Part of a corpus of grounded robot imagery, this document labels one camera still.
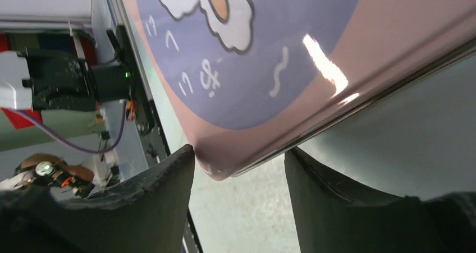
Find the sticker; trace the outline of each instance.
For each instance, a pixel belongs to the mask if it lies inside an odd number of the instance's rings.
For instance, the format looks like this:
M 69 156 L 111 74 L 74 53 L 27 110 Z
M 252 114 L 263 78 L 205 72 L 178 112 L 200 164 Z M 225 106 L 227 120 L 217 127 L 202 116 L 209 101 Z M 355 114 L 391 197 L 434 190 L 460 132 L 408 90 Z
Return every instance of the sticker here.
M 239 130 L 286 109 L 318 76 L 359 0 L 137 0 L 154 59 L 200 118 Z

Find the metal frame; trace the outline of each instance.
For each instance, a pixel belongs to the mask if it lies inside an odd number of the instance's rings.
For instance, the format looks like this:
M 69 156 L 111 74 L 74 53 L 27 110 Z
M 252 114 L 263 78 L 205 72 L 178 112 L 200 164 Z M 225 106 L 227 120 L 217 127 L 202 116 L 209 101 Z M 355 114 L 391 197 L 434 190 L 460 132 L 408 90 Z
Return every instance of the metal frame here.
M 129 22 L 128 15 L 126 8 L 122 2 L 122 0 L 107 0 L 109 10 L 111 12 L 112 20 L 113 20 L 113 26 L 116 27 L 117 25 L 124 25 L 127 31 L 127 34 L 129 36 L 129 39 L 131 39 L 131 45 L 132 49 L 134 51 L 135 59 L 138 62 L 138 70 L 144 85 L 145 92 L 147 94 L 148 99 L 150 100 L 151 107 L 153 108 L 154 116 L 155 116 L 155 121 L 158 124 L 157 126 L 161 127 L 160 124 L 160 119 L 158 117 L 158 113 L 155 109 L 155 105 L 153 104 L 153 97 L 152 97 L 152 92 L 149 87 L 149 83 L 147 81 L 147 78 L 145 76 L 145 70 L 142 65 L 140 55 L 138 52 L 138 47 L 134 41 L 134 38 L 132 37 L 132 28 Z M 167 156 L 171 155 L 170 149 L 167 144 L 167 140 L 163 134 L 162 131 L 158 133 L 161 136 L 161 139 L 163 141 L 164 149 L 167 154 Z M 193 220 L 190 214 L 190 210 L 187 212 L 187 221 L 185 224 L 185 229 L 184 229 L 184 238 L 183 238 L 183 252 L 187 253 L 201 253 L 203 252 L 202 246 L 200 244 L 198 234 L 196 232 L 196 229 L 193 224 Z

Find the purple circle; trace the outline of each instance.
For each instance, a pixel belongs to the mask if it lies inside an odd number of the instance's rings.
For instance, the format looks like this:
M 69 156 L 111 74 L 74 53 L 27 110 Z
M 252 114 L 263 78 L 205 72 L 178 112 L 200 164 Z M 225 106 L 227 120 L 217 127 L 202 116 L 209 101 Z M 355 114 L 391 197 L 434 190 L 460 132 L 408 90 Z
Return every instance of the purple circle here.
M 330 55 L 359 0 L 248 1 L 253 9 L 251 45 L 230 50 L 211 32 L 199 5 L 178 20 L 159 0 L 137 0 L 147 41 L 170 87 L 197 116 L 230 130 L 269 121 L 304 91 L 318 73 L 304 36 L 310 35 Z M 218 73 L 219 85 L 207 83 L 207 61 L 212 76 Z M 276 90 L 274 71 L 280 63 L 285 67 Z

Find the white machine panel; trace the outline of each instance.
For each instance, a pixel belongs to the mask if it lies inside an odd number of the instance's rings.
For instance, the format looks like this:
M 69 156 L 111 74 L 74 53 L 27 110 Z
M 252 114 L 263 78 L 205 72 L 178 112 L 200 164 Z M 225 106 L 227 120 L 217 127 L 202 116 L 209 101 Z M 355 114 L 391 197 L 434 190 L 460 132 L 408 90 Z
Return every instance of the white machine panel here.
M 5 51 L 0 53 L 0 65 L 0 107 L 31 109 L 32 91 L 21 82 L 30 78 L 26 59 L 18 57 L 15 51 Z

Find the red panel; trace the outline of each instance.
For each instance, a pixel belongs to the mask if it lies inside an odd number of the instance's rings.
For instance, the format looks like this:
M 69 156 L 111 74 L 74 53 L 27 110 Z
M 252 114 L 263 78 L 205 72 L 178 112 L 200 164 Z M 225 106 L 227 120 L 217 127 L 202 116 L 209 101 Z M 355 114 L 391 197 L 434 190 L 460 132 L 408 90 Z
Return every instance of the red panel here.
M 83 36 L 79 36 L 79 39 L 80 39 L 81 47 L 83 48 L 84 57 L 88 61 L 88 64 L 91 64 L 91 65 L 98 64 L 98 61 L 96 59 L 96 49 L 94 48 L 93 42 Z M 75 47 L 73 38 L 71 38 L 71 42 L 73 44 L 73 47 Z
M 14 128 L 17 130 L 21 128 L 28 128 L 34 125 L 30 121 L 24 119 L 22 116 L 19 116 L 10 110 L 2 108 L 2 111 L 4 112 L 5 116 L 7 116 L 8 120 L 10 120 L 10 123 L 12 123 Z M 40 112 L 31 110 L 26 110 L 26 112 L 33 116 L 36 120 L 40 122 L 43 121 L 42 114 Z
M 5 33 L 0 33 L 0 52 L 8 51 L 8 37 Z
M 6 34 L 0 34 L 0 52 L 3 52 L 3 51 L 8 51 L 8 37 Z M 18 130 L 20 128 L 27 128 L 27 127 L 33 126 L 33 123 L 15 114 L 14 112 L 11 112 L 3 108 L 1 109 L 4 112 L 5 116 L 7 116 L 8 120 L 10 120 L 10 123 L 12 123 L 15 129 Z M 41 122 L 43 121 L 42 114 L 40 112 L 31 111 L 31 110 L 27 110 L 27 112 L 30 115 L 32 115 L 34 118 L 36 118 L 36 120 Z

